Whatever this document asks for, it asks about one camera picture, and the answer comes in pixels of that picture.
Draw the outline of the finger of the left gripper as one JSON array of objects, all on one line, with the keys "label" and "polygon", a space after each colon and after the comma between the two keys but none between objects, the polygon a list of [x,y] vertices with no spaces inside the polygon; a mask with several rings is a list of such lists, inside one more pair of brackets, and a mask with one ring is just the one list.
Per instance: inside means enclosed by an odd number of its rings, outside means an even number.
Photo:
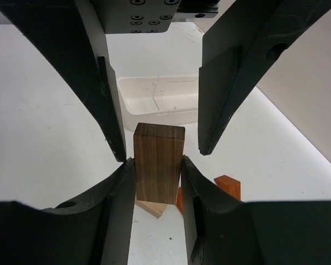
[{"label": "finger of the left gripper", "polygon": [[0,12],[48,60],[126,161],[115,71],[94,1],[3,1]]},{"label": "finger of the left gripper", "polygon": [[198,145],[210,155],[249,93],[327,1],[235,1],[202,38]]}]

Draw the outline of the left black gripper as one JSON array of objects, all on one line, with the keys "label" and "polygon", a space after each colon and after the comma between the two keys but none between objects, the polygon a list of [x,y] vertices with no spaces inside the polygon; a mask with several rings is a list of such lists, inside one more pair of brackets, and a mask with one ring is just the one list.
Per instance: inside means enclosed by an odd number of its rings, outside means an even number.
[{"label": "left black gripper", "polygon": [[172,22],[192,22],[218,15],[219,1],[76,1],[104,34],[163,33]]}]

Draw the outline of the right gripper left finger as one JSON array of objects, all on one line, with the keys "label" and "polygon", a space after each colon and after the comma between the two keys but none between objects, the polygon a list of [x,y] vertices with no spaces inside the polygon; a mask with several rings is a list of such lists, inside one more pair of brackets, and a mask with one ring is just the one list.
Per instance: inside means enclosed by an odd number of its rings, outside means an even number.
[{"label": "right gripper left finger", "polygon": [[0,202],[0,264],[126,264],[134,160],[55,208]]}]

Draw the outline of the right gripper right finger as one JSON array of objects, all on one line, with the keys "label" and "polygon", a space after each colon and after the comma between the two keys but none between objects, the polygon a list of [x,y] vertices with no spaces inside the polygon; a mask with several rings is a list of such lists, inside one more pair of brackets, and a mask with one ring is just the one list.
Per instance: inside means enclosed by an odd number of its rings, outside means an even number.
[{"label": "right gripper right finger", "polygon": [[331,264],[331,201],[242,202],[181,162],[189,264]]}]

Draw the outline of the long light wood block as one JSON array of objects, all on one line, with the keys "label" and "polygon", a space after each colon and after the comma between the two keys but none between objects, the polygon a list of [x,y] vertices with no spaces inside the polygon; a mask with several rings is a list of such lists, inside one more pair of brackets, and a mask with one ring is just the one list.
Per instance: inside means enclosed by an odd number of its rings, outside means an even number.
[{"label": "long light wood block", "polygon": [[167,207],[167,204],[146,202],[141,200],[135,200],[135,204],[156,218],[160,218]]}]

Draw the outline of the white plastic tray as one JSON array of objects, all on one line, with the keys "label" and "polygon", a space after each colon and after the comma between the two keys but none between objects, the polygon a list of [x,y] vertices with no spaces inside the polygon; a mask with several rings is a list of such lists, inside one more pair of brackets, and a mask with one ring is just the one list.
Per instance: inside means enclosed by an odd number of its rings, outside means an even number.
[{"label": "white plastic tray", "polygon": [[196,76],[123,77],[117,80],[124,128],[139,123],[181,125],[198,119]]}]

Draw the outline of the dark walnut wood block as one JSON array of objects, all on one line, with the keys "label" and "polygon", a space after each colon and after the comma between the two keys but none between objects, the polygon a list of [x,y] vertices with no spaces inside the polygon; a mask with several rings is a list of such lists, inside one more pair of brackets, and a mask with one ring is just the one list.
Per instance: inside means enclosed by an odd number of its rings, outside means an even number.
[{"label": "dark walnut wood block", "polygon": [[138,123],[133,136],[136,199],[175,205],[185,128]]}]

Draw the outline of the orange roof wood block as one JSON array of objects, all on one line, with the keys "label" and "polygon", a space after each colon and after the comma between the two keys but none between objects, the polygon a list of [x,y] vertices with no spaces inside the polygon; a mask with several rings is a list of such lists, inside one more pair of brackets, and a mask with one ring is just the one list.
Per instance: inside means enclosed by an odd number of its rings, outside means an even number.
[{"label": "orange roof wood block", "polygon": [[222,175],[214,179],[219,188],[224,190],[234,198],[241,200],[241,183],[227,175]]}]

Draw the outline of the orange arch wood block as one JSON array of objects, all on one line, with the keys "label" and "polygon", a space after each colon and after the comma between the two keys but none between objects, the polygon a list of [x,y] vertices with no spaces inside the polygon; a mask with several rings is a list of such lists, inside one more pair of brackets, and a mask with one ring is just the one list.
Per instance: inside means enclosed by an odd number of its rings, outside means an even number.
[{"label": "orange arch wood block", "polygon": [[177,206],[178,210],[180,211],[180,213],[182,214],[183,213],[183,199],[182,199],[181,187],[178,188],[176,206]]}]

